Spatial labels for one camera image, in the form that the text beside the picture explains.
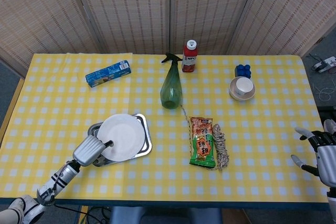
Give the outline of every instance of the robotic arm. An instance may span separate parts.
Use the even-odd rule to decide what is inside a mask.
[[[320,177],[321,182],[330,187],[327,197],[333,223],[336,223],[336,136],[329,132],[310,132],[299,127],[295,130],[302,135],[301,140],[308,139],[313,147],[317,167],[306,165],[295,155],[291,155],[291,158],[301,169]]]
[[[55,197],[79,173],[80,166],[88,166],[113,142],[102,143],[94,136],[87,136],[72,154],[74,158],[55,172],[50,180],[37,190],[37,201],[29,195],[15,199],[8,209],[0,212],[1,224],[34,224],[54,204]]]

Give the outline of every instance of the green snack package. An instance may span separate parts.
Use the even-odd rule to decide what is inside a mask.
[[[207,168],[216,166],[212,118],[190,118],[192,124],[192,156],[189,164]]]

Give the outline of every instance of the bottle cap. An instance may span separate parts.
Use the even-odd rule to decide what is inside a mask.
[[[196,49],[196,46],[197,46],[196,41],[194,41],[193,39],[188,40],[188,42],[187,42],[187,48],[188,48],[189,50],[195,50],[195,49]]]

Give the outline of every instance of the floor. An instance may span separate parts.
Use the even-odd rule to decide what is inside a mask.
[[[329,58],[331,56],[336,56],[336,29],[331,32],[326,39],[324,39],[315,49],[311,52],[312,55],[318,56],[322,59]],[[305,57],[303,59],[304,66],[306,68],[309,83],[311,85],[315,102],[317,106],[336,106],[336,74],[333,76],[328,72],[316,73],[311,70],[311,66],[317,63],[312,57]],[[11,102],[12,96],[14,94],[15,88],[19,81],[19,77],[13,72],[8,70],[3,64],[0,63],[0,87],[2,87],[0,93],[0,125],[4,119],[9,103]],[[322,90],[327,93],[331,93],[330,96],[327,94],[319,94]],[[6,209],[8,205],[0,205],[0,210]],[[67,206],[72,209],[79,209],[79,206]],[[246,209],[246,213],[249,216],[252,223],[264,224],[264,223],[331,223],[330,211],[315,211],[315,210],[256,210],[256,209]],[[102,219],[102,215],[99,209],[92,211],[92,214]],[[73,224],[78,218],[78,214],[68,210],[58,209],[51,206],[48,211],[42,216],[38,223],[62,223],[62,224]],[[170,216],[161,217],[151,217],[147,216],[143,218],[141,224],[146,223],[181,223],[187,224],[188,221],[184,218],[174,218]]]

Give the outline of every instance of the yellow checkered tablecloth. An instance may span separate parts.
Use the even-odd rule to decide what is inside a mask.
[[[212,117],[226,134],[230,163],[222,172],[189,164],[188,127],[180,108],[167,110],[160,89],[170,63],[163,55],[35,54],[0,149],[0,195],[36,189],[86,137],[90,125],[116,113],[142,113],[153,149],[105,167],[90,165],[58,196],[63,199],[326,202],[327,188],[293,164],[316,158],[295,126],[321,129],[297,56],[198,56],[182,73],[188,116]],[[121,60],[132,73],[90,88],[85,75]],[[228,93],[237,64],[250,64],[255,97]]]

